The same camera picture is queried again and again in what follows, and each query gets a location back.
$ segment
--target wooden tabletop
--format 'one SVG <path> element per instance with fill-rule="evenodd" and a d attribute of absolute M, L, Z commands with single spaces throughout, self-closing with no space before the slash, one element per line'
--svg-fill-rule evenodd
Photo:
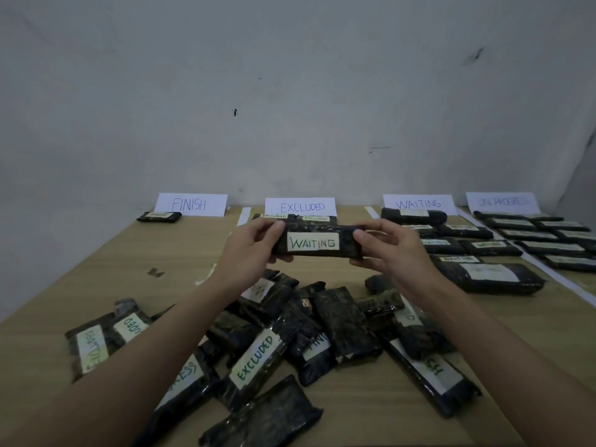
<path fill-rule="evenodd" d="M 252 213 L 262 213 L 254 207 Z M 369 219 L 363 207 L 339 207 L 340 224 Z M 135 298 L 149 315 L 167 308 L 206 277 L 234 228 L 240 208 L 223 218 L 183 217 L 169 224 L 132 224 L 0 324 L 0 439 L 70 385 L 70 358 L 64 333 L 106 314 L 115 300 Z M 467 224 L 459 217 L 450 222 Z M 518 258 L 487 262 L 523 262 Z M 596 310 L 547 278 L 533 297 L 475 296 L 482 307 L 526 342 L 596 390 Z M 147 272 L 164 272 L 153 277 Z M 301 284 L 322 280 L 346 285 L 354 297 L 366 295 L 372 272 L 347 260 L 296 257 L 278 267 Z M 578 275 L 596 288 L 594 275 Z M 449 356 L 477 384 L 458 353 Z M 293 368 L 283 363 L 264 387 L 269 389 Z M 485 395 L 452 419 L 442 418 L 388 354 L 363 365 L 346 366 L 306 388 L 323 418 L 293 445 L 312 447 L 389 445 L 520 445 L 495 402 Z M 227 416 L 212 399 L 182 422 L 162 443 L 197 445 L 197 439 Z"/>

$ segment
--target person's left arm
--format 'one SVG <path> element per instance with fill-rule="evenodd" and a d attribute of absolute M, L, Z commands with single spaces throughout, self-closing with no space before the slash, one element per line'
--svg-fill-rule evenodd
<path fill-rule="evenodd" d="M 128 447 L 215 316 L 262 276 L 283 230 L 263 218 L 236 228 L 211 277 L 2 445 Z"/>

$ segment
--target person's right arm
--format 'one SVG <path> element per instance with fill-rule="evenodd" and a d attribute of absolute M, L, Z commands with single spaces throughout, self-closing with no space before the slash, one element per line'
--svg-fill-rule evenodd
<path fill-rule="evenodd" d="M 384 219 L 354 232 L 363 249 L 353 265 L 386 274 L 429 312 L 530 446 L 594 444 L 596 393 L 489 315 L 430 261 L 418 234 Z"/>

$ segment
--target label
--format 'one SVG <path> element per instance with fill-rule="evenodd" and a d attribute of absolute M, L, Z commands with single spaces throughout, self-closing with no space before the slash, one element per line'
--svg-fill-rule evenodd
<path fill-rule="evenodd" d="M 545 248 L 545 249 L 565 249 L 567 251 L 585 251 L 578 244 L 566 244 L 566 243 L 543 243 L 540 241 L 522 241 L 522 244 L 532 248 Z"/>
<path fill-rule="evenodd" d="M 471 264 L 462 263 L 462 267 L 476 281 L 519 282 L 516 274 L 501 264 Z"/>
<path fill-rule="evenodd" d="M 415 368 L 440 395 L 443 395 L 464 379 L 453 367 L 451 367 L 449 362 L 444 360 L 438 354 L 433 354 L 425 360 L 413 360 L 408 356 L 404 347 L 402 347 L 402 344 L 399 342 L 399 339 L 393 339 L 391 345 L 393 345 L 395 349 L 399 351 L 410 364 L 412 364 L 413 368 Z"/>
<path fill-rule="evenodd" d="M 288 214 L 287 213 L 280 213 L 280 214 L 264 214 L 264 213 L 262 213 L 260 217 L 262 217 L 262 218 L 287 219 Z"/>
<path fill-rule="evenodd" d="M 329 223 L 332 219 L 329 216 L 301 216 L 302 221 L 321 221 Z"/>
<path fill-rule="evenodd" d="M 595 240 L 596 241 L 596 235 L 594 235 L 593 233 L 590 233 L 590 232 L 576 232 L 576 231 L 559 231 L 559 232 L 561 232 L 563 235 L 565 235 L 565 237 L 583 238 L 585 240 Z"/>
<path fill-rule="evenodd" d="M 474 241 L 474 248 L 504 248 L 507 243 L 504 241 Z"/>
<path fill-rule="evenodd" d="M 229 379 L 238 389 L 242 389 L 252 381 L 281 343 L 281 337 L 271 329 L 263 330 L 246 353 L 234 364 L 229 372 Z"/>
<path fill-rule="evenodd" d="M 428 210 L 399 209 L 402 216 L 428 216 Z"/>
<path fill-rule="evenodd" d="M 149 325 L 141 320 L 137 314 L 130 314 L 114 325 L 114 329 L 126 343 L 129 343 L 148 327 Z"/>
<path fill-rule="evenodd" d="M 441 262 L 456 263 L 480 263 L 480 260 L 473 255 L 451 255 L 451 257 L 439 257 Z"/>
<path fill-rule="evenodd" d="M 428 239 L 428 238 L 423 238 L 422 240 L 420 240 L 422 242 L 422 244 L 446 244 L 446 245 L 450 245 L 451 243 L 449 242 L 449 240 L 435 240 L 435 239 Z"/>
<path fill-rule="evenodd" d="M 403 295 L 400 296 L 402 298 L 402 301 L 404 302 L 405 307 L 403 309 L 399 309 L 393 312 L 393 314 L 395 315 L 395 319 L 399 323 L 401 323 L 404 326 L 404 328 L 407 326 L 421 325 L 422 322 L 420 321 L 420 318 L 418 318 L 418 315 L 416 314 L 416 311 L 414 311 L 412 305 L 409 303 L 408 300 L 406 300 L 406 298 L 404 298 Z"/>
<path fill-rule="evenodd" d="M 596 260 L 594 259 L 584 259 L 583 257 L 565 257 L 564 255 L 545 255 L 548 260 L 551 262 L 557 263 L 583 263 L 585 265 L 594 265 L 596 266 Z"/>
<path fill-rule="evenodd" d="M 533 224 L 525 219 L 499 219 L 492 218 L 497 224 L 519 224 L 520 226 L 533 226 Z"/>
<path fill-rule="evenodd" d="M 558 238 L 556 235 L 552 233 L 546 232 L 533 232 L 533 231 L 510 231 L 508 229 L 502 229 L 502 233 L 505 235 L 509 235 L 510 237 L 536 237 L 536 238 L 550 238 L 555 240 Z"/>
<path fill-rule="evenodd" d="M 288 251 L 339 251 L 339 233 L 288 232 Z"/>
<path fill-rule="evenodd" d="M 169 218 L 173 215 L 173 212 L 164 212 L 164 211 L 150 211 L 145 216 L 151 218 Z"/>
<path fill-rule="evenodd" d="M 445 226 L 453 229 L 454 231 L 479 231 L 480 229 L 476 226 L 467 226 L 467 225 L 454 225 L 454 224 L 446 224 Z"/>
<path fill-rule="evenodd" d="M 275 283 L 273 281 L 260 278 L 255 285 L 244 290 L 240 296 L 255 303 L 260 303 L 274 285 Z"/>
<path fill-rule="evenodd" d="M 403 228 L 414 229 L 415 231 L 419 231 L 421 229 L 432 229 L 433 226 L 430 224 L 402 224 Z"/>
<path fill-rule="evenodd" d="M 203 373 L 201 366 L 198 364 L 197 358 L 194 357 L 194 354 L 191 354 L 186 364 L 184 364 L 183 369 L 180 370 L 180 373 L 176 377 L 176 381 L 170 386 L 170 389 L 168 389 L 163 396 L 156 409 L 168 403 L 168 401 L 173 399 L 180 392 L 188 389 L 192 383 L 197 381 L 197 379 L 203 375 L 205 375 L 205 373 Z"/>
<path fill-rule="evenodd" d="M 76 335 L 76 342 L 79 347 L 80 368 L 83 375 L 110 357 L 100 325 L 79 332 Z"/>
<path fill-rule="evenodd" d="M 562 228 L 582 228 L 581 223 L 576 221 L 542 221 L 545 226 L 562 227 Z"/>
<path fill-rule="evenodd" d="M 329 343 L 329 338 L 327 337 L 327 335 L 324 332 L 322 332 L 319 334 L 319 337 L 317 337 L 315 339 L 315 341 L 311 344 L 311 346 L 309 346 L 306 349 L 304 354 L 302 354 L 302 357 L 304 358 L 304 360 L 311 360 L 317 354 L 323 353 L 324 351 L 328 350 L 330 347 L 331 347 L 331 344 Z"/>

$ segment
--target person's left hand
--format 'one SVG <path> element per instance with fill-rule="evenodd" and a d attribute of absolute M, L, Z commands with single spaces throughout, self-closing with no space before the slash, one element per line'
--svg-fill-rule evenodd
<path fill-rule="evenodd" d="M 230 296 L 239 297 L 263 276 L 267 263 L 275 263 L 271 249 L 285 226 L 283 221 L 257 218 L 235 228 L 209 280 L 225 286 Z M 291 255 L 277 258 L 286 262 L 294 259 Z"/>

